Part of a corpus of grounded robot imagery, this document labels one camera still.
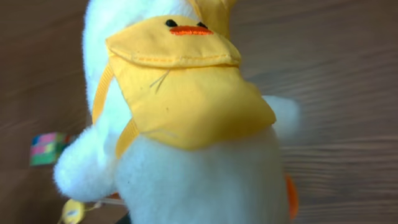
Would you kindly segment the white plush duck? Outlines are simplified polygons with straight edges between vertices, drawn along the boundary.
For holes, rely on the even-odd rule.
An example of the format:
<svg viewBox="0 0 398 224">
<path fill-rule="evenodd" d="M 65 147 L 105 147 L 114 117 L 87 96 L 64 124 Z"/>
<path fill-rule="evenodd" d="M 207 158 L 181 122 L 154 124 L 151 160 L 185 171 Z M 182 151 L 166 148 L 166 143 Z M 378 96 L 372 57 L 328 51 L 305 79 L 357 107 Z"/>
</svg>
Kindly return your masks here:
<svg viewBox="0 0 398 224">
<path fill-rule="evenodd" d="M 290 223 L 279 140 L 299 106 L 264 96 L 229 39 L 234 2 L 90 0 L 83 30 L 92 123 L 54 167 L 79 202 L 118 194 L 133 223 Z"/>
</svg>

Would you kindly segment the multicoloured puzzle cube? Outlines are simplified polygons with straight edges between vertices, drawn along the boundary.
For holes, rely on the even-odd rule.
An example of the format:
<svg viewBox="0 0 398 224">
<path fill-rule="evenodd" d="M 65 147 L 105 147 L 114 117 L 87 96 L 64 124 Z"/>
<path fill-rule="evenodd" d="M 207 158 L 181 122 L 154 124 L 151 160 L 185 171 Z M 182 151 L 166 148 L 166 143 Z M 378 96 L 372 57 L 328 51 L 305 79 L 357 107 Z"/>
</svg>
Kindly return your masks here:
<svg viewBox="0 0 398 224">
<path fill-rule="evenodd" d="M 42 166 L 56 163 L 63 150 L 76 136 L 60 132 L 36 135 L 30 145 L 30 166 Z"/>
</svg>

